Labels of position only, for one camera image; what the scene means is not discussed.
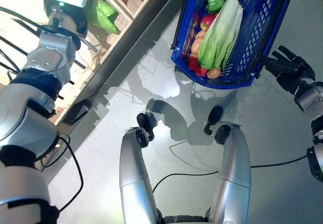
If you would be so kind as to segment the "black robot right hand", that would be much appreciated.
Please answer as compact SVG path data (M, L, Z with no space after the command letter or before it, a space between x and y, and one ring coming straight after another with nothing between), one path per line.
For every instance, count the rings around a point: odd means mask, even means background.
M281 53L273 51L273 58L263 57L262 62L284 90L295 94L303 80L315 81L314 70L302 57L282 45L278 50Z

